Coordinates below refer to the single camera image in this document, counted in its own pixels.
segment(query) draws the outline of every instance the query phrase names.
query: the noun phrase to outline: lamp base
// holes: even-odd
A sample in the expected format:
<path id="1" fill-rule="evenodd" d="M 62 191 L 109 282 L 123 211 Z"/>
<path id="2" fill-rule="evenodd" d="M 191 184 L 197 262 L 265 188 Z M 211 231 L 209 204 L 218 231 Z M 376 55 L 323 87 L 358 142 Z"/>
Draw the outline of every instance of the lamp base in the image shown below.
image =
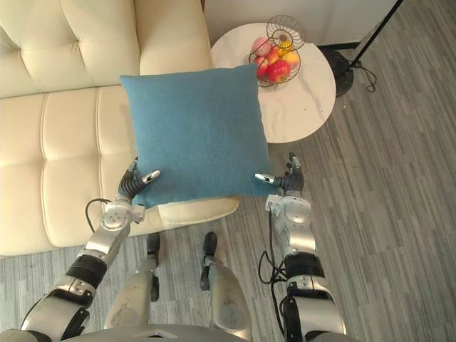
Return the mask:
<path id="1" fill-rule="evenodd" d="M 341 53 L 330 48 L 320 48 L 331 67 L 336 80 L 336 97 L 351 89 L 353 85 L 353 70 L 349 70 L 350 62 Z"/>

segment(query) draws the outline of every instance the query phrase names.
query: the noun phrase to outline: black wire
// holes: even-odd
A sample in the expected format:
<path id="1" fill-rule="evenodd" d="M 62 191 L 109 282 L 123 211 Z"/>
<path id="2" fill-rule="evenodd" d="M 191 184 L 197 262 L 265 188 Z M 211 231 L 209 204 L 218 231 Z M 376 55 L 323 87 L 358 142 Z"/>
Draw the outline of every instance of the black wire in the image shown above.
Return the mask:
<path id="1" fill-rule="evenodd" d="M 90 205 L 94 202 L 102 202 L 102 203 L 109 203 L 111 202 L 109 199 L 106 199 L 106 198 L 94 198 L 90 201 L 88 201 L 88 203 L 86 204 L 85 206 L 85 218 L 87 219 L 87 223 L 88 223 L 88 226 L 90 227 L 90 230 L 95 233 L 95 230 L 93 228 L 93 225 L 92 225 L 92 222 L 90 220 L 90 217 L 88 216 L 88 208 L 90 207 Z"/>
<path id="2" fill-rule="evenodd" d="M 261 266 L 263 264 L 264 257 L 266 257 L 266 260 L 269 262 L 269 264 L 272 267 L 271 276 L 269 277 L 268 281 L 265 281 L 263 279 L 263 277 L 261 276 Z M 286 275 L 282 269 L 283 265 L 284 265 L 284 260 L 282 260 L 280 265 L 277 267 L 276 261 L 274 258 L 274 248 L 272 246 L 272 211 L 271 211 L 271 208 L 269 208 L 269 253 L 267 251 L 263 251 L 263 253 L 261 254 L 261 257 L 259 258 L 258 277 L 259 277 L 259 280 L 263 284 L 270 285 L 271 296 L 272 296 L 272 301 L 274 303 L 274 310 L 276 312 L 277 323 L 279 325 L 280 331 L 282 332 L 282 335 L 284 334 L 284 327 L 282 326 L 282 322 L 281 322 L 281 318 L 280 318 L 279 306 L 277 305 L 277 298 L 276 298 L 276 293 L 274 290 L 274 285 L 278 282 L 286 281 Z"/>
<path id="3" fill-rule="evenodd" d="M 366 77 L 369 81 L 369 85 L 367 86 L 367 90 L 369 93 L 374 93 L 377 88 L 376 88 L 376 84 L 377 84 L 377 75 L 374 74 L 371 70 L 367 69 L 366 67 L 363 66 L 363 64 L 361 63 L 361 61 L 358 61 L 355 63 L 355 65 L 353 66 L 354 68 L 356 69 L 361 69 L 362 71 L 364 71 L 364 73 L 366 74 Z"/>

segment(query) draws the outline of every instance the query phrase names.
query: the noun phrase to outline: gray wood floor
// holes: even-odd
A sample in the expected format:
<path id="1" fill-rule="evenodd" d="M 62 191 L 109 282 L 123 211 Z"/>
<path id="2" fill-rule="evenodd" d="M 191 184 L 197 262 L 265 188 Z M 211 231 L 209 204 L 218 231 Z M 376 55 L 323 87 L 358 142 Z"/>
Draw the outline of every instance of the gray wood floor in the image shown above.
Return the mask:
<path id="1" fill-rule="evenodd" d="M 313 230 L 348 332 L 360 341 L 456 341 L 456 2 L 407 0 L 363 59 L 328 122 L 300 142 Z M 276 157 L 283 170 L 285 155 Z M 264 198 L 243 198 L 216 222 L 162 233 L 160 301 L 152 322 L 206 325 L 198 289 L 203 236 L 239 277 L 256 341 L 281 341 L 267 286 L 256 276 L 266 245 Z M 140 262 L 129 239 L 100 286 L 90 329 Z M 79 248 L 0 260 L 0 330 L 18 327 Z"/>

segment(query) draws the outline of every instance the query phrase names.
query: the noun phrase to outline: cream leather sofa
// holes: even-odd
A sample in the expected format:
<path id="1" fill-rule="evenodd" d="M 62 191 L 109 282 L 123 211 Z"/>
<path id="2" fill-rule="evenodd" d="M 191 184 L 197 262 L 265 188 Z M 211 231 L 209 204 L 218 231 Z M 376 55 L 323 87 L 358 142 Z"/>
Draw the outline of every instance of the cream leather sofa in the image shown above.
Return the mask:
<path id="1" fill-rule="evenodd" d="M 114 198 L 135 156 L 119 76 L 211 68 L 200 0 L 1 0 L 0 24 L 0 255 L 84 244 L 87 201 Z M 237 205 L 160 205 L 132 234 Z"/>

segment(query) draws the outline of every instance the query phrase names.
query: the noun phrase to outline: blue pillow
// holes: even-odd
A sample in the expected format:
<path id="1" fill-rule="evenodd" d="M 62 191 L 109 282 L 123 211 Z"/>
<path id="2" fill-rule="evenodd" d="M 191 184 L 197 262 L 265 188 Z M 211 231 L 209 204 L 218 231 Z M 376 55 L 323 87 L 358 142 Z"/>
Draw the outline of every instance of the blue pillow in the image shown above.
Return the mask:
<path id="1" fill-rule="evenodd" d="M 121 76 L 130 100 L 138 171 L 161 176 L 135 199 L 157 204 L 267 195 L 271 169 L 255 65 L 196 73 Z"/>

